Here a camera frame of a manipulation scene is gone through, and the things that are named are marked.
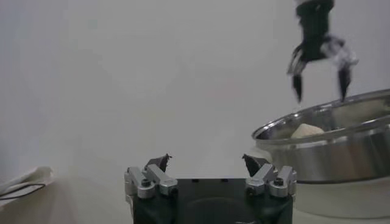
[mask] white fabric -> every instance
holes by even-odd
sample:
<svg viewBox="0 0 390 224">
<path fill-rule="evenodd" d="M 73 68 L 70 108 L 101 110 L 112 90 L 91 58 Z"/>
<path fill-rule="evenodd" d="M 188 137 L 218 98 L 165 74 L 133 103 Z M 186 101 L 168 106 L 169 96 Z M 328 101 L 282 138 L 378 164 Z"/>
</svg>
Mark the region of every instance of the white fabric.
<svg viewBox="0 0 390 224">
<path fill-rule="evenodd" d="M 308 125 L 308 124 L 301 124 L 297 130 L 291 135 L 291 138 L 303 138 L 310 135 L 319 135 L 325 133 L 323 129 Z"/>
<path fill-rule="evenodd" d="M 44 184 L 49 185 L 53 181 L 53 173 L 50 167 L 36 167 L 25 174 L 16 177 L 6 183 L 0 183 L 0 195 L 9 193 L 11 191 L 20 189 L 23 186 L 27 186 L 29 184 Z M 37 188 L 36 186 L 30 187 L 29 190 L 25 189 L 24 191 L 29 192 L 33 189 Z M 11 200 L 0 200 L 0 211 L 3 206 L 14 201 L 16 199 Z"/>
</svg>

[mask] stainless steel bowl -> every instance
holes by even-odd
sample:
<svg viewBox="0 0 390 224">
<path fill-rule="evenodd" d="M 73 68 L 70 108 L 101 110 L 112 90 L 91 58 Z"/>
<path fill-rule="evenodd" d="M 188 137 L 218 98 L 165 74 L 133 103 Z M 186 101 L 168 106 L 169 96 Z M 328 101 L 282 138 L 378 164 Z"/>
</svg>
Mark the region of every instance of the stainless steel bowl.
<svg viewBox="0 0 390 224">
<path fill-rule="evenodd" d="M 302 123 L 325 133 L 291 139 Z M 276 167 L 292 166 L 300 183 L 343 183 L 390 176 L 390 89 L 335 101 L 256 130 L 256 146 Z"/>
</svg>

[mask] white cloth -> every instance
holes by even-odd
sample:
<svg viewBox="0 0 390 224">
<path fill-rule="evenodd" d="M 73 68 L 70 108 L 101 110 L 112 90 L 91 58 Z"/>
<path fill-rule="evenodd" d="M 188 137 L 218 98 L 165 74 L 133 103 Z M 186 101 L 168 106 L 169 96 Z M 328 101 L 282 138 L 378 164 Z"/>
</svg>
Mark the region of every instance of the white cloth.
<svg viewBox="0 0 390 224">
<path fill-rule="evenodd" d="M 6 183 L 0 183 L 0 195 L 7 194 L 0 197 L 0 211 L 2 207 L 11 203 L 15 199 L 1 200 L 1 198 L 14 197 L 16 195 L 24 195 L 32 192 L 42 186 L 30 186 L 31 184 L 44 184 L 45 186 L 53 182 L 53 172 L 50 167 L 36 167 L 29 172 L 16 177 Z"/>
</svg>

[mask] screw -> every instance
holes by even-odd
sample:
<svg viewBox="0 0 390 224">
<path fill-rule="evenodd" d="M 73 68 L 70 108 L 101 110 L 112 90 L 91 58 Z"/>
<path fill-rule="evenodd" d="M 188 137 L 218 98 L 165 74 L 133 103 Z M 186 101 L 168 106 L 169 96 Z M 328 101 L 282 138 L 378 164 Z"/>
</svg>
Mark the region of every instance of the screw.
<svg viewBox="0 0 390 224">
<path fill-rule="evenodd" d="M 283 179 L 281 179 L 280 177 L 277 177 L 275 180 L 274 180 L 274 184 L 276 186 L 282 186 L 284 184 L 284 181 Z"/>
<path fill-rule="evenodd" d="M 148 179 L 143 179 L 143 180 L 141 181 L 141 186 L 142 186 L 142 187 L 149 187 L 150 185 L 151 185 L 151 181 L 148 180 Z"/>
</svg>

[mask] metal bracket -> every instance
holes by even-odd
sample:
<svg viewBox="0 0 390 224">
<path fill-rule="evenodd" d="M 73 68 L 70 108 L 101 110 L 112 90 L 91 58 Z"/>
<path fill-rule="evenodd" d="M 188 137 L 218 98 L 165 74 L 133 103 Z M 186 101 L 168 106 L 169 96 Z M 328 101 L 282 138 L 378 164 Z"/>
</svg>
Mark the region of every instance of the metal bracket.
<svg viewBox="0 0 390 224">
<path fill-rule="evenodd" d="M 161 194 L 171 196 L 177 193 L 177 180 L 169 177 L 155 164 L 148 165 L 144 174 L 159 185 Z"/>
<path fill-rule="evenodd" d="M 266 184 L 275 178 L 274 170 L 275 167 L 267 163 L 253 177 L 246 179 L 247 194 L 251 196 L 263 194 Z"/>
<path fill-rule="evenodd" d="M 138 167 L 129 167 L 124 174 L 126 197 L 137 195 L 139 198 L 152 198 L 155 184 L 142 174 Z"/>
<path fill-rule="evenodd" d="M 272 196 L 278 198 L 294 196 L 296 193 L 297 172 L 292 167 L 283 166 L 276 179 L 269 183 L 269 191 Z"/>
</svg>

